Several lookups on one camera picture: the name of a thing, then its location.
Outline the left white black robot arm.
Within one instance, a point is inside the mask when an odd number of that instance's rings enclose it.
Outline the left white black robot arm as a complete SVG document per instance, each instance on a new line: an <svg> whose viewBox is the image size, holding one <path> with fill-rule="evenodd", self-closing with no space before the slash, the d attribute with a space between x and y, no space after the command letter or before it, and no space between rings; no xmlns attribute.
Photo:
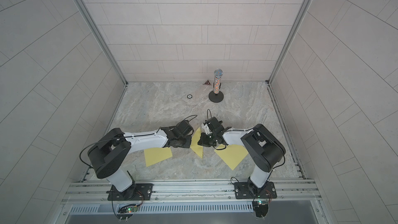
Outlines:
<svg viewBox="0 0 398 224"><path fill-rule="evenodd" d="M98 179L106 179L118 192L125 192L133 185L132 177L121 168L127 155L150 148L189 148L193 133L187 122L142 133L124 133L114 128L83 151Z"/></svg>

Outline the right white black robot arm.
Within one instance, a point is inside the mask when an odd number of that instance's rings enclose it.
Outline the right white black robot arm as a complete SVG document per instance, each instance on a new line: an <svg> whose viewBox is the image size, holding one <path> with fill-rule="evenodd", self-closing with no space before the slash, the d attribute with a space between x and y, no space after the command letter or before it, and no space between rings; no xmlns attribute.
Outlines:
<svg viewBox="0 0 398 224"><path fill-rule="evenodd" d="M220 122L209 121L201 124L199 145L225 149L231 145L244 147L255 163L255 168L248 182L252 187L262 189L268 183L272 170L280 162L286 149L262 124L251 129L224 128Z"/></svg>

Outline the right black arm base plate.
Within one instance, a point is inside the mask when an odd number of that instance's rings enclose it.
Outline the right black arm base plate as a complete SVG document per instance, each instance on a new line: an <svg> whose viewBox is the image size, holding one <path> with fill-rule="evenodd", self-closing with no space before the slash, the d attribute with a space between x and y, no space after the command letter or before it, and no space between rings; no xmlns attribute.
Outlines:
<svg viewBox="0 0 398 224"><path fill-rule="evenodd" d="M258 188L254 183L235 182L235 197L236 199L276 199L277 193L275 185L272 181L268 181L262 188Z"/></svg>

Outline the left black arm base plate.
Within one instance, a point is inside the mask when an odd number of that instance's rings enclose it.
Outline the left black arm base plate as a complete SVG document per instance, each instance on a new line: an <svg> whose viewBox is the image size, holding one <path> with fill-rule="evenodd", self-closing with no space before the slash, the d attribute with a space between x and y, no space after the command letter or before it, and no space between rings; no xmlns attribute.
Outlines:
<svg viewBox="0 0 398 224"><path fill-rule="evenodd" d="M123 192L119 192L114 185L107 191L108 201L146 201L150 200L153 184L136 184L133 183Z"/></svg>

